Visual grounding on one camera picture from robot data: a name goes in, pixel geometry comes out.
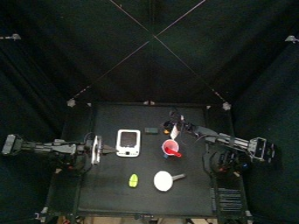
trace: yellow object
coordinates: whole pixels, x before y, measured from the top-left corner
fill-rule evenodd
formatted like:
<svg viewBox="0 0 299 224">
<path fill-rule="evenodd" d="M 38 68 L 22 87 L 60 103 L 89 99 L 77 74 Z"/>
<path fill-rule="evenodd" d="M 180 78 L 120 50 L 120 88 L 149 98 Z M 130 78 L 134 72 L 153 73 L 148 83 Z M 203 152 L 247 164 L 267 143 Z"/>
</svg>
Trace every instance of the yellow object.
<svg viewBox="0 0 299 224">
<path fill-rule="evenodd" d="M 130 187 L 136 187 L 136 185 L 137 185 L 137 176 L 134 174 L 132 174 L 132 176 L 130 176 L 130 178 L 128 180 L 128 185 Z"/>
</svg>

